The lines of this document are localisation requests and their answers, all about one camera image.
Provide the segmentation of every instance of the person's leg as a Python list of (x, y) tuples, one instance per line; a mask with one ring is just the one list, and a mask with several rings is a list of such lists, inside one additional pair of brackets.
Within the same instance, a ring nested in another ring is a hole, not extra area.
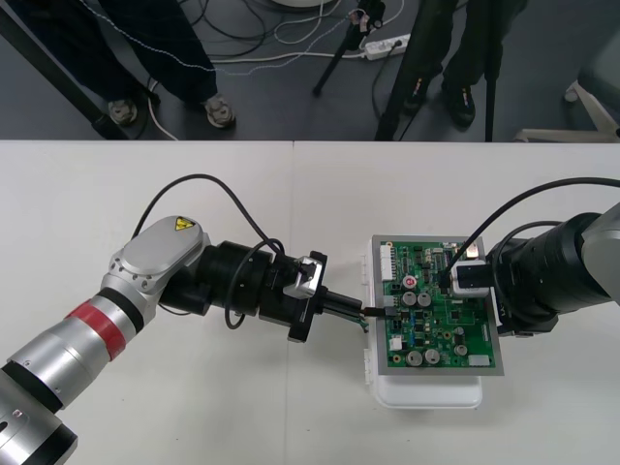
[[(135, 82), (119, 71), (122, 65), (113, 58), (94, 19), (88, 23), (92, 31), (90, 39), (98, 41), (96, 47), (106, 49), (109, 56), (104, 57), (102, 53), (93, 52), (88, 48), (87, 41), (72, 36), (72, 32), (67, 30), (53, 9), (42, 8), (23, 0), (7, 0), (7, 3), (77, 82), (108, 102), (131, 98)], [(110, 63), (110, 56), (115, 63)]]
[(204, 105), (213, 126), (225, 128), (234, 123), (233, 110), (218, 93), (213, 65), (177, 0), (100, 0), (100, 4), (117, 27), (146, 46), (201, 67), (183, 66), (165, 53), (129, 41), (140, 63), (154, 79), (180, 100)]
[[(490, 1), (497, 0), (469, 0), (460, 46), (444, 71), (442, 89), (448, 110), (454, 122), (460, 126), (469, 126), (476, 117), (471, 86), (478, 83), (486, 69), (491, 27)], [(527, 0), (502, 0), (498, 6), (501, 8), (500, 34), (503, 39), (509, 33), (516, 16), (527, 6)], [(496, 59), (498, 62), (502, 60), (501, 44)]]
[[(458, 0), (441, 0), (436, 3), (436, 12), (432, 25), (430, 40), (424, 49), (424, 55), (416, 65), (416, 78), (413, 83), (413, 92), (405, 102), (405, 110), (415, 113), (426, 99), (428, 84), (442, 70), (442, 61), (450, 50), (452, 40), (452, 16)], [(421, 4), (420, 8), (428, 8), (428, 4)]]

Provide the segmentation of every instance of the red band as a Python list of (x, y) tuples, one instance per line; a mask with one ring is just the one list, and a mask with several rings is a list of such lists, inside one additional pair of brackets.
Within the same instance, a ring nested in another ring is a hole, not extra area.
[(113, 361), (125, 350), (127, 342), (123, 333), (106, 314), (90, 303), (82, 303), (76, 310), (67, 315), (67, 318), (70, 317), (79, 318), (99, 334), (108, 348), (109, 361)]

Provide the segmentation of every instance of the green circuit board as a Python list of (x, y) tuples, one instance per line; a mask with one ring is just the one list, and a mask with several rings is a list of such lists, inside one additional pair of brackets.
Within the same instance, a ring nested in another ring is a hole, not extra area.
[(387, 366), (494, 368), (485, 299), (453, 297), (439, 287), (438, 271), (446, 267), (461, 244), (381, 245), (390, 246), (393, 276), (383, 282), (384, 304), (398, 310), (396, 318), (386, 319)]

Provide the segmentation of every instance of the power strip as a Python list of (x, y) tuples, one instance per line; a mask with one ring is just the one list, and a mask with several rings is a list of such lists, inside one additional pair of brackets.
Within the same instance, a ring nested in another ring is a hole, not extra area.
[(400, 37), (392, 37), (391, 39), (384, 39), (382, 41), (377, 42), (369, 42), (364, 46), (364, 56), (367, 60), (374, 61), (379, 60), (381, 58), (385, 58), (388, 56), (389, 51), (394, 46), (396, 41), (402, 42), (400, 46), (397, 46), (391, 55), (400, 55), (405, 52), (405, 48), (407, 48), (407, 44), (409, 43), (409, 38), (411, 34), (406, 34)]

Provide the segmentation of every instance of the robotic arm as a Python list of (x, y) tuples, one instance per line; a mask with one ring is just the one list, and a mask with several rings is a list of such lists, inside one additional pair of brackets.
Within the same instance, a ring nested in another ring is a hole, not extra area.
[(95, 296), (0, 371), (0, 464), (65, 463), (78, 437), (56, 413), (155, 318), (158, 304), (197, 315), (212, 304), (258, 314), (287, 326), (295, 342), (306, 341), (324, 311), (363, 325), (361, 301), (323, 286), (326, 260), (317, 252), (294, 260), (231, 242), (213, 246), (191, 219), (158, 221), (111, 257)]

